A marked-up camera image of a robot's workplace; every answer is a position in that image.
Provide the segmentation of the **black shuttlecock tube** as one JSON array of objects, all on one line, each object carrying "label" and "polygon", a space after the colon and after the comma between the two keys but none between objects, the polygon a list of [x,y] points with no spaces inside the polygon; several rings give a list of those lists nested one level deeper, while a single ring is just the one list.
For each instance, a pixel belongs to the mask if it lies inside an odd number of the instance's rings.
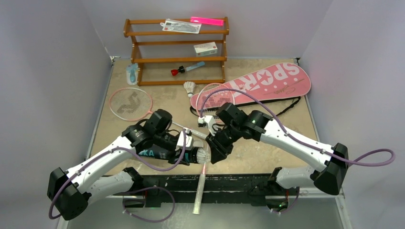
[{"label": "black shuttlecock tube", "polygon": [[[196,152],[199,147],[193,147],[192,150],[186,150],[183,159],[179,164],[187,165],[197,164]],[[168,151],[158,146],[153,146],[150,149],[145,149],[137,153],[139,156],[151,157],[168,161],[169,164],[175,164],[180,158],[181,149],[177,151]]]}]

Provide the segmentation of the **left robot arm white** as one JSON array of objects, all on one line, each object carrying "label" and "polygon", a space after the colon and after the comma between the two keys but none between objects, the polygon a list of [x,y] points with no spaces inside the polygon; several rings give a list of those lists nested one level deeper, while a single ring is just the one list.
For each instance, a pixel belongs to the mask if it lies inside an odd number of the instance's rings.
[{"label": "left robot arm white", "polygon": [[111,144],[88,160],[67,170],[56,168],[49,175],[47,196],[51,201],[48,217],[71,220],[79,216],[90,204],[117,193],[137,195],[147,188],[142,176],[132,167],[117,175],[106,173],[121,162],[136,157],[144,162],[144,152],[153,146],[164,149],[154,159],[169,163],[170,169],[178,165],[202,164],[210,157],[200,141],[195,141],[190,129],[184,127],[177,135],[171,134],[172,115],[162,109],[148,119],[128,126]]}]

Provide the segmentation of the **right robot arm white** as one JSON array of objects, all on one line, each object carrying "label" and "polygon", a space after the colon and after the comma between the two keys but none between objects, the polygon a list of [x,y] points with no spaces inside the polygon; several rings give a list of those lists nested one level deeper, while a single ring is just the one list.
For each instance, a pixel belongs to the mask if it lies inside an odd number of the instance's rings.
[{"label": "right robot arm white", "polygon": [[274,194],[299,186],[315,186],[326,194],[339,194],[345,179],[348,163],[347,146],[323,144],[279,125],[275,118],[261,111],[250,114],[231,103],[225,103],[217,111],[224,127],[215,134],[209,134],[206,141],[211,150],[211,163],[225,160],[232,152],[233,144],[239,139],[253,139],[280,148],[305,161],[301,168],[277,168],[268,181],[268,188]]}]

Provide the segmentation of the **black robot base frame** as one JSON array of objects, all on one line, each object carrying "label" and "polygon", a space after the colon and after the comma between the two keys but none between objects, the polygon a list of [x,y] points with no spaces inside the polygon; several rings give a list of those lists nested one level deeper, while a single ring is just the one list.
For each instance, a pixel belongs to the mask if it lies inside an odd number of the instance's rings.
[{"label": "black robot base frame", "polygon": [[140,196],[147,208],[163,203],[194,203],[198,194],[204,204],[249,204],[285,210],[308,188],[282,188],[272,174],[206,175],[145,175],[134,168],[125,168],[114,176],[101,177],[87,190],[80,191],[78,182],[69,185],[60,196],[66,207],[83,212],[89,205],[109,196]]}]

